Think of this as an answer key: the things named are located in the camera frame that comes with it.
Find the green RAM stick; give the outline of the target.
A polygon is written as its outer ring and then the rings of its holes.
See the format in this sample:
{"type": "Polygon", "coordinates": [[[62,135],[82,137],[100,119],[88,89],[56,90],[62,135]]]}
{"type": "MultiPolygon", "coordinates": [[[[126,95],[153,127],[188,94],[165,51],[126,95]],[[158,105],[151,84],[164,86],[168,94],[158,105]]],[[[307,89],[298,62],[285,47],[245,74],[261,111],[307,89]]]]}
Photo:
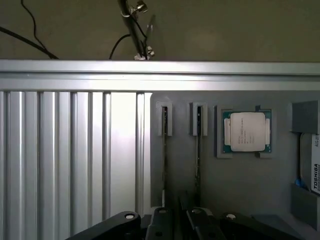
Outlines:
{"type": "Polygon", "coordinates": [[[202,107],[197,107],[197,137],[196,137],[196,205],[201,202],[201,133],[202,133],[202,107]]]}
{"type": "Polygon", "coordinates": [[[162,108],[162,200],[161,205],[164,208],[166,206],[166,167],[167,167],[167,131],[168,131],[168,108],[164,106],[162,108]]]}

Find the grey plastic parts rack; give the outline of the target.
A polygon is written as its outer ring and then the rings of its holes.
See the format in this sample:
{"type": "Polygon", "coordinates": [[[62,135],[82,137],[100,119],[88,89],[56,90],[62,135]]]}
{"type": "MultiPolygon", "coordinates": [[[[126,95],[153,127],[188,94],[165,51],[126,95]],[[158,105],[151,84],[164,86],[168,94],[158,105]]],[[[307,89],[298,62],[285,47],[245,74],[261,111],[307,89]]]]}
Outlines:
{"type": "Polygon", "coordinates": [[[201,204],[213,213],[277,215],[306,240],[320,240],[314,230],[291,215],[291,185],[298,173],[298,137],[291,132],[291,104],[320,100],[320,91],[163,91],[151,96],[150,172],[152,206],[162,202],[162,138],[158,135],[158,102],[171,102],[173,131],[167,140],[166,203],[177,205],[181,192],[195,190],[196,139],[191,135],[190,103],[206,103],[208,134],[202,140],[201,204]],[[253,111],[272,108],[276,114],[275,147],[271,158],[236,153],[215,156],[215,106],[253,111]]]}

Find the CPU with silver lid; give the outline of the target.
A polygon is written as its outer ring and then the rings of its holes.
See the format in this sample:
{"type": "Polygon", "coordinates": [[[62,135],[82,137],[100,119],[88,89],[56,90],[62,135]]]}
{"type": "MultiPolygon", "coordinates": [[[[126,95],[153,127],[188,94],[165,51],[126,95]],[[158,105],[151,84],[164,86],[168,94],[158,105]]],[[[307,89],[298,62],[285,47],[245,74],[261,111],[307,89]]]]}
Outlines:
{"type": "Polygon", "coordinates": [[[222,152],[231,153],[271,153],[272,152],[272,111],[222,112],[222,152]]]}

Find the silver Toshiba hard disk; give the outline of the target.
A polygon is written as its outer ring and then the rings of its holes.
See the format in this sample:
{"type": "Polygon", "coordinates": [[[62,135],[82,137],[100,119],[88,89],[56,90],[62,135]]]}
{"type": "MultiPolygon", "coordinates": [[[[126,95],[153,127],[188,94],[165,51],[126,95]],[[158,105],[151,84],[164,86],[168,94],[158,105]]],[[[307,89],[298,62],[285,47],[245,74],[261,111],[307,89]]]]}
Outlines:
{"type": "Polygon", "coordinates": [[[299,175],[301,185],[320,196],[320,135],[300,135],[299,175]]]}

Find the black stand pole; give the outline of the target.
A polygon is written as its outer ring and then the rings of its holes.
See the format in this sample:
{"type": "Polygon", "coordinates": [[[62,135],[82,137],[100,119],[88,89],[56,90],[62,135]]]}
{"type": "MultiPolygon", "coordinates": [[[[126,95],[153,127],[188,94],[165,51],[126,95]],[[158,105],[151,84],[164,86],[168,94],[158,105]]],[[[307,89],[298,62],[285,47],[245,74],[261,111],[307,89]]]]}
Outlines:
{"type": "Polygon", "coordinates": [[[130,15],[128,0],[117,0],[120,13],[124,24],[126,25],[133,45],[137,51],[135,60],[149,60],[147,51],[147,35],[138,23],[138,14],[130,15]]]}

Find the silver wing screw clamp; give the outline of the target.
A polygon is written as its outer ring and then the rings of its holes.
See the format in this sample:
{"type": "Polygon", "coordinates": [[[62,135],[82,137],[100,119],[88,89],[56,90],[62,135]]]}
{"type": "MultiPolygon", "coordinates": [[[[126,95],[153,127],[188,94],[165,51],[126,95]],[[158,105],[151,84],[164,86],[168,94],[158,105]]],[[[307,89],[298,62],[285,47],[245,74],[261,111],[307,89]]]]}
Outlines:
{"type": "Polygon", "coordinates": [[[136,5],[129,5],[128,10],[131,16],[134,16],[138,13],[146,13],[148,12],[148,6],[143,0],[138,0],[136,5]]]}

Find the aluminium table edge rail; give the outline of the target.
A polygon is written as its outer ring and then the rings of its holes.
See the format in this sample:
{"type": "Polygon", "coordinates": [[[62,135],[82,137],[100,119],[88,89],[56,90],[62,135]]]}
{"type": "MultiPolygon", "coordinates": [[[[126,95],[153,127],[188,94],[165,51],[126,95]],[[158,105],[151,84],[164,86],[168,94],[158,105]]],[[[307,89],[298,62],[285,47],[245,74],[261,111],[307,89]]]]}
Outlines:
{"type": "Polygon", "coordinates": [[[2,59],[0,91],[320,91],[320,63],[2,59]]]}

